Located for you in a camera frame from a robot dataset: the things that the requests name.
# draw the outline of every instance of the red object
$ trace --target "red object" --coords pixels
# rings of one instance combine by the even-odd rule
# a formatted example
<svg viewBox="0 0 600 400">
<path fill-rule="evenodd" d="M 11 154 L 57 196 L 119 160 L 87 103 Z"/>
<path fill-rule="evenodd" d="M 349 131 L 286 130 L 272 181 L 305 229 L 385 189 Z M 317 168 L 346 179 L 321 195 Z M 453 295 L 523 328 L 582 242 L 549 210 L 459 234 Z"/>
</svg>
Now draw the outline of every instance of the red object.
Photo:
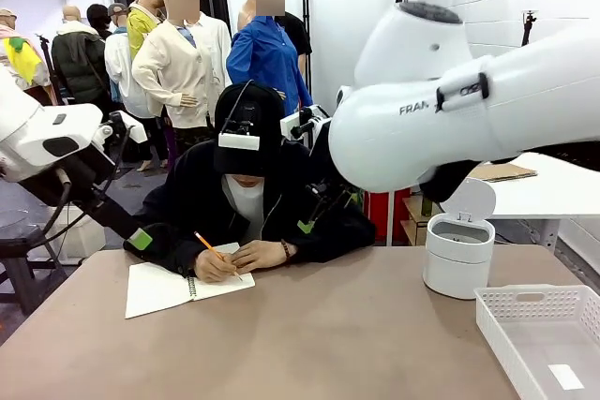
<svg viewBox="0 0 600 400">
<path fill-rule="evenodd" d="M 404 229 L 400 225 L 400 220 L 407 220 L 409 218 L 409 212 L 404 205 L 402 199 L 411 195 L 410 189 L 404 189 L 397 191 L 394 196 L 394 232 L 393 240 L 405 242 L 408 241 Z M 372 194 L 369 192 L 365 193 L 365 207 L 364 213 L 370 219 L 375 227 L 377 228 L 378 241 L 386 241 L 387 237 L 387 204 L 389 195 L 383 194 Z"/>
</svg>

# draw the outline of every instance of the dark green puffer jacket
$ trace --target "dark green puffer jacket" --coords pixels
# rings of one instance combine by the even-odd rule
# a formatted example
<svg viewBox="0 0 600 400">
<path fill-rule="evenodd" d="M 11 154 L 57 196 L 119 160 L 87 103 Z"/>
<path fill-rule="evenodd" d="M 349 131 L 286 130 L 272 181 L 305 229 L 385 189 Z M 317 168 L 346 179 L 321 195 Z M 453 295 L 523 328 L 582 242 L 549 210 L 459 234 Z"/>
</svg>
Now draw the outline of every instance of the dark green puffer jacket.
<svg viewBox="0 0 600 400">
<path fill-rule="evenodd" d="M 98 104 L 106 96 L 110 99 L 104 41 L 98 35 L 86 32 L 58 35 L 52 42 L 52 62 L 59 80 L 75 97 L 75 103 Z"/>
</svg>

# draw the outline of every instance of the white sticker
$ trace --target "white sticker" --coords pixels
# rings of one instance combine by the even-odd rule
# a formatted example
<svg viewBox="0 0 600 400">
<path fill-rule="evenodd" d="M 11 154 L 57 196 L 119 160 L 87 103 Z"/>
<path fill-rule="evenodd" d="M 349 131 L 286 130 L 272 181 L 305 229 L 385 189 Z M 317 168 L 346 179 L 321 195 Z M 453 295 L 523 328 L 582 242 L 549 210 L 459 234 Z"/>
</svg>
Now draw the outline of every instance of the white sticker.
<svg viewBox="0 0 600 400">
<path fill-rule="evenodd" d="M 548 367 L 565 391 L 584 389 L 583 384 L 581 384 L 581 381 L 579 381 L 578 376 L 575 375 L 569 364 L 552 364 Z"/>
</svg>

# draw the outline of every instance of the white paper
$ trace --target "white paper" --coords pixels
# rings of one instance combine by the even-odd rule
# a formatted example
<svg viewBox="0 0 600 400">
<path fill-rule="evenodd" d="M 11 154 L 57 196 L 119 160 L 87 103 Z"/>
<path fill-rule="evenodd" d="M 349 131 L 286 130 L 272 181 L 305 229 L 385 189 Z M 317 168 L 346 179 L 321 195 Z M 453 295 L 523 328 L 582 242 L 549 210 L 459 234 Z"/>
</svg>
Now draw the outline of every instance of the white paper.
<svg viewBox="0 0 600 400">
<path fill-rule="evenodd" d="M 238 243 L 215 247 L 216 251 L 224 254 L 235 253 L 239 248 Z M 125 319 L 172 308 L 192 300 L 203 300 L 252 288 L 255 285 L 251 274 L 241 277 L 240 280 L 237 276 L 232 276 L 215 284 L 203 283 L 194 278 L 196 297 L 192 299 L 189 295 L 188 280 L 180 274 L 169 272 L 151 262 L 135 264 L 129 267 Z"/>
<path fill-rule="evenodd" d="M 581 381 L 579 381 L 578 376 L 575 375 L 569 364 L 552 364 L 548 368 L 565 391 L 584 389 L 583 384 L 581 384 Z"/>
</svg>

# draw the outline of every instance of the orange pencil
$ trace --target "orange pencil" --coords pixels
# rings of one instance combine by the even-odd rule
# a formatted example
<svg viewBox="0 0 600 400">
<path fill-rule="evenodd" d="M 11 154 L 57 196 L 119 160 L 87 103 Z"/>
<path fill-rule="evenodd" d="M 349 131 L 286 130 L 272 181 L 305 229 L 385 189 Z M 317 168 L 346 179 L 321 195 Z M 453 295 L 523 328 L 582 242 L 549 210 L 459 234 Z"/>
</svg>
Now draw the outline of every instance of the orange pencil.
<svg viewBox="0 0 600 400">
<path fill-rule="evenodd" d="M 205 240 L 205 239 L 204 239 L 204 238 L 201 236 L 201 234 L 200 234 L 198 231 L 194 231 L 194 234 L 196 235 L 196 237 L 197 237 L 198 239 L 200 239 L 200 242 L 201 242 L 201 243 L 203 243 L 204 245 L 206 245 L 206 248 L 207 248 L 207 249 L 209 249 L 211 252 L 213 252 L 215 255 L 217 255 L 217 256 L 218 256 L 218 258 L 219 258 L 221 261 L 225 262 L 225 258 L 223 258 L 223 256 L 222 256 L 220 253 L 218 253 L 218 252 L 215 250 L 215 248 L 214 248 L 213 246 L 211 246 L 211 245 L 210 245 L 210 244 L 209 244 L 209 243 L 208 243 L 208 242 L 207 242 L 207 241 L 206 241 L 206 240 Z M 239 274 L 237 271 L 235 271 L 233 274 L 234 274 L 235 276 L 237 276 L 237 277 L 238 277 L 240 280 L 242 279 L 242 277 L 240 276 L 240 274 Z"/>
</svg>

